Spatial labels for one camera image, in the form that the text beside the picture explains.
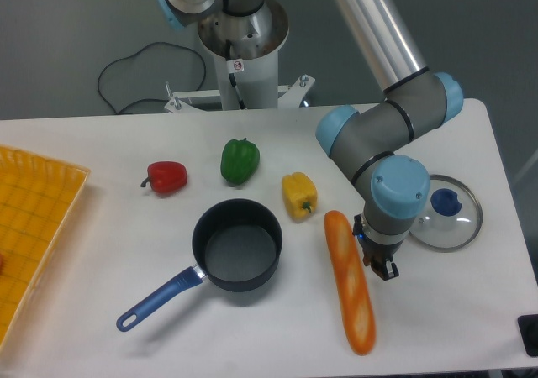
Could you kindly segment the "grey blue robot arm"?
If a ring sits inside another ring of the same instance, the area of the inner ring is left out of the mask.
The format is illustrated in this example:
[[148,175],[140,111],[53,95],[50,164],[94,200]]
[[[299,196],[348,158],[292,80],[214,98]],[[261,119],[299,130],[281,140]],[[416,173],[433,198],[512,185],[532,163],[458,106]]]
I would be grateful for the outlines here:
[[[423,210],[427,170],[397,150],[454,118],[463,106],[460,85],[433,73],[409,36],[392,0],[335,0],[364,55],[384,100],[364,113],[340,106],[319,122],[324,152],[362,196],[354,232],[364,264],[389,280],[393,257]],[[225,110],[278,108],[278,51],[289,25],[274,0],[157,0],[174,28],[196,24],[214,57]]]

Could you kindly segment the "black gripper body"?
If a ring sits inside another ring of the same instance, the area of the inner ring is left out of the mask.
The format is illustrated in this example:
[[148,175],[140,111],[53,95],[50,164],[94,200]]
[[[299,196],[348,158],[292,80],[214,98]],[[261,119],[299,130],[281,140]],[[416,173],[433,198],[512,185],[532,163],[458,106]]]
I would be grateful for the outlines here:
[[365,233],[362,238],[359,238],[359,243],[363,250],[363,263],[369,267],[372,260],[379,262],[390,260],[394,262],[394,254],[402,244],[402,242],[396,244],[379,244],[370,239]]

